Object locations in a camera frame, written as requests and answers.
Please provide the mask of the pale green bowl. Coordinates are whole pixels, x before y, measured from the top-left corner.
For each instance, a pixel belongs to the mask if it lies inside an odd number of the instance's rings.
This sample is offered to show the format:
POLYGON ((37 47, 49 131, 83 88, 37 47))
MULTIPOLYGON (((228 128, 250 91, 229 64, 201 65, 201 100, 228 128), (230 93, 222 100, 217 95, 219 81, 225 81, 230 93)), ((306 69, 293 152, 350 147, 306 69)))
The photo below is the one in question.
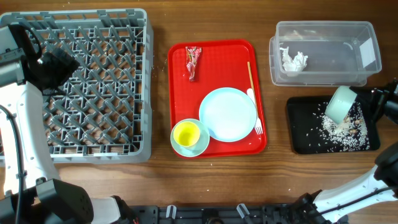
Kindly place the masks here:
POLYGON ((357 94, 348 86, 339 86, 326 107, 325 115, 336 124, 342 123, 355 103, 356 97, 357 94))

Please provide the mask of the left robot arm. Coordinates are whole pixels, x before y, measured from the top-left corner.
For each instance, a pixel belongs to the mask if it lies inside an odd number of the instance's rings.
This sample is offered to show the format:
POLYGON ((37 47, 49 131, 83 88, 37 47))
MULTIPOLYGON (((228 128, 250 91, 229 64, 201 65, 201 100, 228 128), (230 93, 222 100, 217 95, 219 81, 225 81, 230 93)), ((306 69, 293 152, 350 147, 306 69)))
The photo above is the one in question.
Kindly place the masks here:
POLYGON ((91 198, 60 179, 44 131, 43 92, 79 67, 64 50, 43 52, 22 25, 1 27, 1 143, 5 156, 2 223, 139 223, 118 196, 91 198))

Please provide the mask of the red snack wrapper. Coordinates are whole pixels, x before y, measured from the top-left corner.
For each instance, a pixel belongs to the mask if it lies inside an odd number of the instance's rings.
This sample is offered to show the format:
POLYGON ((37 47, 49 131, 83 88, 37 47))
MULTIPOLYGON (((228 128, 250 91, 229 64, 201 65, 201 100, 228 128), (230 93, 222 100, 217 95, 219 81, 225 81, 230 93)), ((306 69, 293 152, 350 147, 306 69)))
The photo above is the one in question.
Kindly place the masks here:
POLYGON ((202 48, 197 46, 187 46, 186 50, 186 68, 189 74, 189 81, 195 80, 195 69, 202 53, 202 48))

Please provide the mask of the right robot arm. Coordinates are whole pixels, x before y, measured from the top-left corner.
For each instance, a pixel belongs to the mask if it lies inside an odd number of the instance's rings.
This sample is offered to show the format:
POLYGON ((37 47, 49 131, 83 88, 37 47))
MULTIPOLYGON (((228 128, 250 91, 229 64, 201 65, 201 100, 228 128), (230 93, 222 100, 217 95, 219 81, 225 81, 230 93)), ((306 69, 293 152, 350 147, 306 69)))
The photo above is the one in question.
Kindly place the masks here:
MULTIPOLYGON (((287 101, 290 136, 299 154, 376 150, 376 123, 397 122, 397 80, 381 88, 340 86, 331 97, 287 101)), ((397 201, 397 144, 385 149, 362 176, 330 190, 305 193, 290 207, 292 223, 338 223, 349 213, 397 201)))

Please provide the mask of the white paper napkin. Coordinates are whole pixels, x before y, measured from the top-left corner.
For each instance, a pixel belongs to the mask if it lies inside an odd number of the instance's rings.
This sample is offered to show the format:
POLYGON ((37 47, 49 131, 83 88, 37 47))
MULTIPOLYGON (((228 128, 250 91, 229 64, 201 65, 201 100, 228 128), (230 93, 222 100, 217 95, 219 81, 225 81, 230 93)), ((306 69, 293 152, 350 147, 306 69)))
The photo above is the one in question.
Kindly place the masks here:
POLYGON ((289 47, 280 48, 282 51, 282 67, 286 71, 288 77, 296 77, 299 72, 302 72, 307 66, 308 56, 302 52, 297 52, 297 55, 292 58, 289 55, 289 47))

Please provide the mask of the large pale blue plate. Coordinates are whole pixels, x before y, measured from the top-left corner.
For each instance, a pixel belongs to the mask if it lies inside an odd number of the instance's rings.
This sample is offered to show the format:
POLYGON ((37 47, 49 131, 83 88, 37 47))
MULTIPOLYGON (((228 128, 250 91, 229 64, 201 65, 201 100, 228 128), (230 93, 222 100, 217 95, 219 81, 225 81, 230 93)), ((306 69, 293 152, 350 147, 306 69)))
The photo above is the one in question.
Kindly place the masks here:
POLYGON ((209 92, 200 103, 198 115, 210 136, 221 142, 244 139, 257 120, 257 110, 250 97, 231 87, 209 92))

